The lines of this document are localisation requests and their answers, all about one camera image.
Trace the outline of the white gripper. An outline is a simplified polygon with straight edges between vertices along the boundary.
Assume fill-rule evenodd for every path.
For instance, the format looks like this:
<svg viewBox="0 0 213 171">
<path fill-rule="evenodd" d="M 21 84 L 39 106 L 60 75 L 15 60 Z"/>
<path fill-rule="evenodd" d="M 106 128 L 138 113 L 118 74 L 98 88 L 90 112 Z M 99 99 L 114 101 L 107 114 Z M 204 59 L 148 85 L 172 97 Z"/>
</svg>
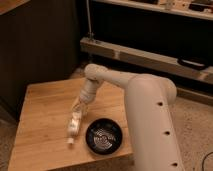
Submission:
<svg viewBox="0 0 213 171">
<path fill-rule="evenodd" d="M 96 92 L 99 88 L 97 81 L 87 79 L 80 91 L 79 100 L 85 104 L 82 105 L 82 115 L 86 116 L 88 112 L 89 103 L 93 102 L 96 97 Z M 73 106 L 73 111 L 80 111 L 80 102 L 77 101 Z"/>
</svg>

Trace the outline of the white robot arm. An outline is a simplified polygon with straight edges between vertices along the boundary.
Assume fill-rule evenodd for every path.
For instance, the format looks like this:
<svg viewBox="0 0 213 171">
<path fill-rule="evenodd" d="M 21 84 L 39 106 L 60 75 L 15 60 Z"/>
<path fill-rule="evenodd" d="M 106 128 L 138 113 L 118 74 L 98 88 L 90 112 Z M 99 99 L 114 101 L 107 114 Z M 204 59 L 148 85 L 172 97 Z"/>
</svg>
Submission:
<svg viewBox="0 0 213 171">
<path fill-rule="evenodd" d="M 98 88 L 109 82 L 124 90 L 124 104 L 136 171 L 185 171 L 169 105 L 177 95 L 175 84 L 160 76 L 85 67 L 85 84 L 72 108 L 74 129 L 87 113 Z"/>
</svg>

